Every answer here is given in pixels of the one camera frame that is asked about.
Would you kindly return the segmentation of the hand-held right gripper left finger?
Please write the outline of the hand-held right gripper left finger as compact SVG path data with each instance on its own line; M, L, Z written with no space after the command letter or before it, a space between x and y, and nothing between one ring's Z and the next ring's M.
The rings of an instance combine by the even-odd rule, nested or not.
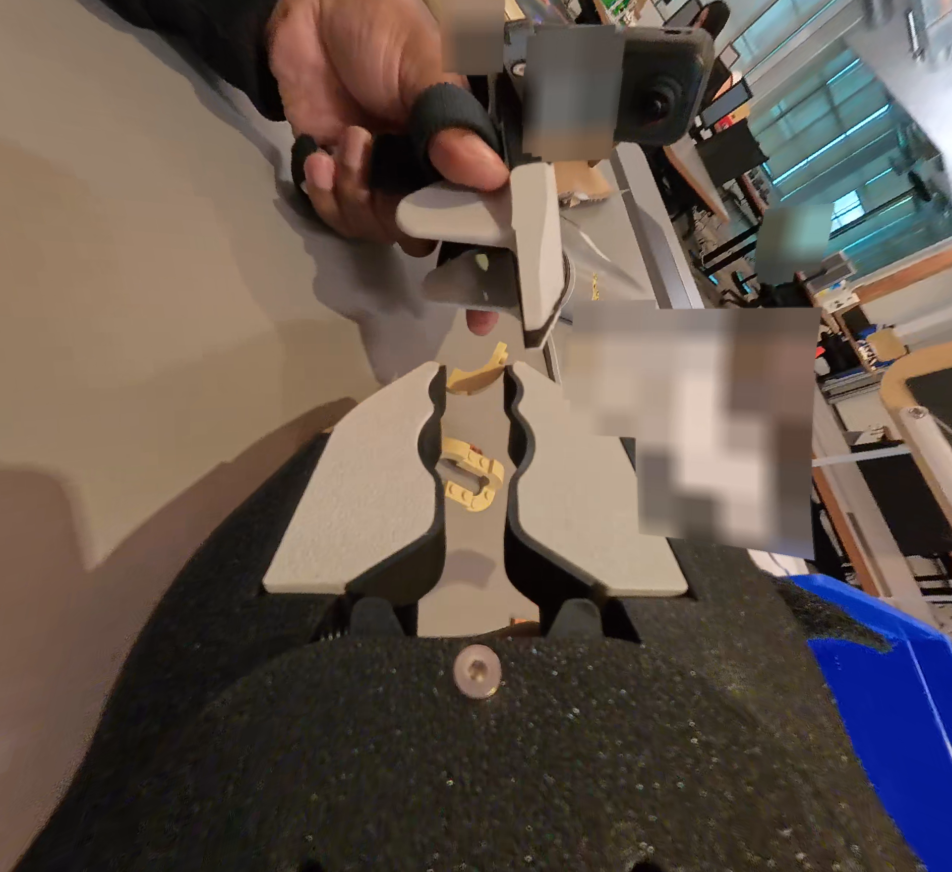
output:
M268 593L419 601L435 588L445 408L446 368L427 362L333 428L265 573Z

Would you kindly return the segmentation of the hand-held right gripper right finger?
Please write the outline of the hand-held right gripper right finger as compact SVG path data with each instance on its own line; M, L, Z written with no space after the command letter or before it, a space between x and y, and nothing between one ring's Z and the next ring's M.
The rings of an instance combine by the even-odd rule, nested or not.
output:
M505 566L538 605L575 597L680 597L688 583L663 537L644 534L621 439L589 431L563 391L527 363L505 371Z

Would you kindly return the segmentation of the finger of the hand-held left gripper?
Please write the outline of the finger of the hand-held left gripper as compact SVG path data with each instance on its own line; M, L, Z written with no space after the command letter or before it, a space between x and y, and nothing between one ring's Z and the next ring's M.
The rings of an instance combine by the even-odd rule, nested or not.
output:
M520 165L510 174L520 319L526 348L543 348L574 288L566 258L552 164Z

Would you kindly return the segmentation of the large tan arch brick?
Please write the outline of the large tan arch brick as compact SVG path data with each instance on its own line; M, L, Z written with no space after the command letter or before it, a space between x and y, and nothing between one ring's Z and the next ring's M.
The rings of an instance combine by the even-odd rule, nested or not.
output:
M503 463L463 439L443 436L438 474L446 500L470 514L483 513L506 496Z
M475 395L492 386L503 375L508 360L506 343L498 342L485 364L473 370L454 368L446 379L446 390L454 395Z

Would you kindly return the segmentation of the blue plastic bin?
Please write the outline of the blue plastic bin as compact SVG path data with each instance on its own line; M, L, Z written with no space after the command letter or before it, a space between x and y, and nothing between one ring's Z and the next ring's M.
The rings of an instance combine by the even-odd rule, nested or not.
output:
M793 578L886 649L854 633L808 643L866 775L927 870L951 869L951 647L946 634L847 584Z

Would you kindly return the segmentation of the person's left hand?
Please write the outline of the person's left hand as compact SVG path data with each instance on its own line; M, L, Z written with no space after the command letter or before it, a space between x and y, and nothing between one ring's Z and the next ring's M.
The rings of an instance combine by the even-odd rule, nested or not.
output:
M426 89L469 87L443 70L441 34L422 0L278 0L268 61L294 135L315 142L303 187L323 223L346 238L431 254L433 243L398 228L399 198L370 188L375 137L404 132Z

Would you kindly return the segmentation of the grey instruction booklet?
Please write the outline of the grey instruction booklet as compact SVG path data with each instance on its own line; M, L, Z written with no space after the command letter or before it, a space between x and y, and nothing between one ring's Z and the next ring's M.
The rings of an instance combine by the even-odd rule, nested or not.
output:
M554 165L565 251L582 300L643 300L660 308L706 308L681 240L637 145L610 158Z

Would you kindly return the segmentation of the white metal frame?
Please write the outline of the white metal frame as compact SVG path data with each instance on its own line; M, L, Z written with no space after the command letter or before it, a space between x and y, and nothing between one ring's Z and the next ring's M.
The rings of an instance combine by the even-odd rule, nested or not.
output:
M916 458L891 432L842 428L820 390L813 406L816 569L937 628L950 607L950 523Z

